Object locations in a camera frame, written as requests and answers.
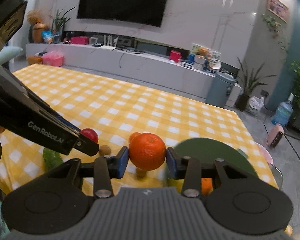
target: tile floor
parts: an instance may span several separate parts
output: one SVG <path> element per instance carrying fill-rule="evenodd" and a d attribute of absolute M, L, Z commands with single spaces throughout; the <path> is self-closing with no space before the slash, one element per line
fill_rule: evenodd
<path fill-rule="evenodd" d="M 15 60 L 14 62 L 10 63 L 10 70 L 12 72 L 17 71 L 25 66 L 27 66 L 25 58 L 19 58 L 18 60 Z M 174 93 L 179 96 L 191 98 L 200 102 L 205 101 L 204 98 L 199 98 L 193 95 L 183 93 L 181 91 L 150 84 L 147 82 L 142 82 L 139 80 L 134 80 L 122 76 L 112 75 L 109 73 L 84 68 L 77 68 L 71 66 L 65 66 L 65 68 L 140 84 L 154 89 L 163 90 L 165 92 Z M 236 111 L 243 123 L 245 124 L 245 126 L 247 127 L 248 131 L 254 138 L 254 140 L 257 143 L 266 147 L 265 140 L 267 137 L 267 131 L 269 132 L 273 128 L 273 125 L 270 121 L 270 117 L 265 116 L 264 114 L 260 114 L 258 117 L 254 117 L 250 114 L 242 113 L 237 109 L 228 109 Z M 290 225 L 293 227 L 294 233 L 300 233 L 300 141 L 291 137 L 282 138 L 282 140 L 275 149 L 268 148 L 268 150 L 274 160 L 274 165 L 277 166 L 283 174 L 282 189 L 291 198 L 294 205 L 294 213 L 290 221 Z"/>

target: black television screen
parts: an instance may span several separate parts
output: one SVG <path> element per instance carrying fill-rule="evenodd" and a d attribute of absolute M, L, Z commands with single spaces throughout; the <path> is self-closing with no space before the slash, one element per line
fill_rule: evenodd
<path fill-rule="evenodd" d="M 161 26 L 167 0 L 80 0 L 79 19 L 110 19 Z"/>

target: gray trash bin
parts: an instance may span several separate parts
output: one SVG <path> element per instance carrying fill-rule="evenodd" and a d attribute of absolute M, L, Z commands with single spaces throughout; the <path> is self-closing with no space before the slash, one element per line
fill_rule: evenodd
<path fill-rule="evenodd" d="M 227 74 L 217 72 L 205 101 L 206 104 L 224 108 L 234 86 L 235 79 Z"/>

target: red ball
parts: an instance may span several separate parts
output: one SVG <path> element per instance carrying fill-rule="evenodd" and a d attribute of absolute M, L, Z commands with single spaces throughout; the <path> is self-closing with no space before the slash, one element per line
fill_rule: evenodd
<path fill-rule="evenodd" d="M 84 136 L 88 137 L 90 140 L 94 141 L 95 143 L 98 143 L 99 141 L 98 134 L 90 128 L 83 129 L 81 130 L 80 133 L 82 133 Z"/>

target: yellow checkered tablecloth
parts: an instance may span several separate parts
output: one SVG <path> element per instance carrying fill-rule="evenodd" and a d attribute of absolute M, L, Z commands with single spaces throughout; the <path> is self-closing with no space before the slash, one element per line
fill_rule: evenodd
<path fill-rule="evenodd" d="M 242 121 L 235 112 L 206 105 L 152 88 L 116 79 L 45 65 L 31 65 L 14 73 L 65 119 L 80 129 L 93 128 L 99 144 L 107 144 L 116 155 L 127 146 L 132 132 L 159 135 L 168 146 L 191 137 L 207 137 L 240 148 L 258 176 L 275 186 L 274 177 Z M 2 159 L 0 188 L 9 193 L 43 174 L 43 147 L 5 131 L 0 136 Z M 95 157 L 72 150 L 63 160 L 80 158 L 83 163 Z M 120 187 L 162 187 L 164 165 L 138 179 L 128 164 L 123 179 L 112 180 L 114 192 Z M 86 178 L 83 192 L 92 194 L 93 179 Z"/>

